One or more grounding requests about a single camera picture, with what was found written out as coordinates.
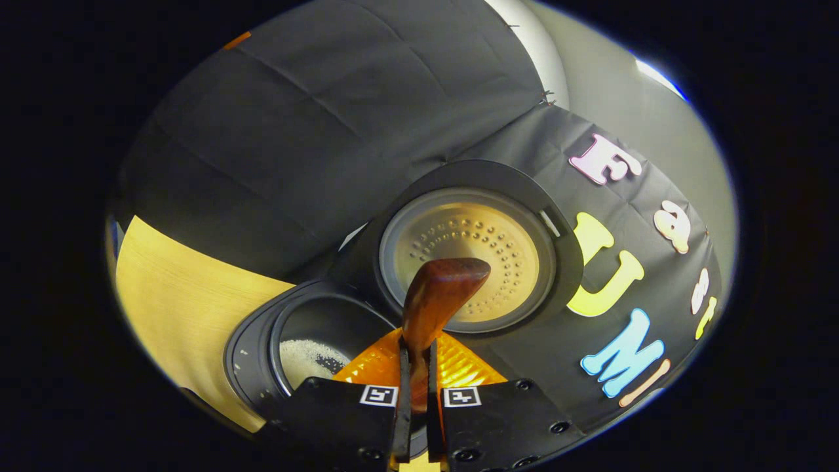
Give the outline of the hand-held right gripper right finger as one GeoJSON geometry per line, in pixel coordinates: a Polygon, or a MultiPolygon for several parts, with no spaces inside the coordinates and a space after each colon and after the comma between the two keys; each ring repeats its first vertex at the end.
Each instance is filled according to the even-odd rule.
{"type": "Polygon", "coordinates": [[[482,376],[480,385],[444,385],[477,361],[452,337],[438,337],[428,358],[428,453],[441,470],[524,471],[587,439],[533,379],[482,376]]]}

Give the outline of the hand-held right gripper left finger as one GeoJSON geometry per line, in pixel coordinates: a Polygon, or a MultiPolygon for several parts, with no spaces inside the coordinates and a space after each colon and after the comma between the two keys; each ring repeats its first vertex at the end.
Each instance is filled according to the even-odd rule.
{"type": "Polygon", "coordinates": [[[258,445],[281,469],[396,469],[410,459],[411,396],[402,331],[390,331],[361,356],[353,382],[311,377],[267,415],[258,445]]]}

